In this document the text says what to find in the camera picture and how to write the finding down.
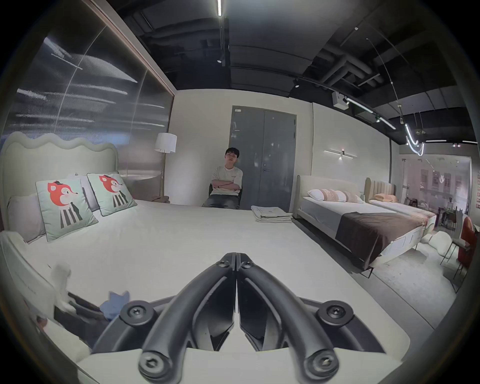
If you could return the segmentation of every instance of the dark hair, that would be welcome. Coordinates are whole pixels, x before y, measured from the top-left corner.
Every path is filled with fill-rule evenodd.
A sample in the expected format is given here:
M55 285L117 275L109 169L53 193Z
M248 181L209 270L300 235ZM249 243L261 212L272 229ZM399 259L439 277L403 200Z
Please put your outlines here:
M240 157L240 151L237 148L234 148L234 147L230 147L229 149L227 149L225 151L225 154L227 154L227 153L233 153L234 155L237 155L237 158Z

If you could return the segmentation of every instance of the brown blanket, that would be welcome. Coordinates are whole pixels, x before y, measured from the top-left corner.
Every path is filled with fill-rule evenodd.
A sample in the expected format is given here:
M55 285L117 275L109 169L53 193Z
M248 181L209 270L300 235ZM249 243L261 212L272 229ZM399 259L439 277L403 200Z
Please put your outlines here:
M365 270L390 242L421 226L421 219L400 213L350 212L342 215L335 239L350 249Z

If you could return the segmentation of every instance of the young man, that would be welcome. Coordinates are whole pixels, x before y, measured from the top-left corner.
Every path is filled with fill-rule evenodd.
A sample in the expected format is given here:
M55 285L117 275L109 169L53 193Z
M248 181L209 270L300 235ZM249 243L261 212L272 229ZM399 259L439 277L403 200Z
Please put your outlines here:
M229 148L225 151L225 165L214 169L212 174L213 191L205 201L204 207L215 208L239 208L239 192L243 172L234 167L240 157L237 148Z

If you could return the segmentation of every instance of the red chair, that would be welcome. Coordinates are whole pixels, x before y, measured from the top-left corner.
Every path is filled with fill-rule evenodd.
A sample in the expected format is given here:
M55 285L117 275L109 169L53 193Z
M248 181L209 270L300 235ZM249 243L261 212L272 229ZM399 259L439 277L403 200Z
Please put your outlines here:
M470 244L470 249L468 251L464 250L463 248L458 249L457 260L460 265L455 272L455 276L458 271L461 271L463 269L463 267L470 267L473 253L475 252L475 247L477 246L477 236L475 235L475 229L473 227L472 220L468 216L463 221L462 234L460 235L460 238Z

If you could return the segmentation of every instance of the double door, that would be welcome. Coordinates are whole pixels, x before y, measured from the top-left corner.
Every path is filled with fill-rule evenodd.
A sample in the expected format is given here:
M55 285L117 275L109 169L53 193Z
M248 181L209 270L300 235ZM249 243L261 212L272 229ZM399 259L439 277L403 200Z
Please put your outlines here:
M232 107L230 146L240 151L240 209L278 206L288 212L295 164L296 115Z

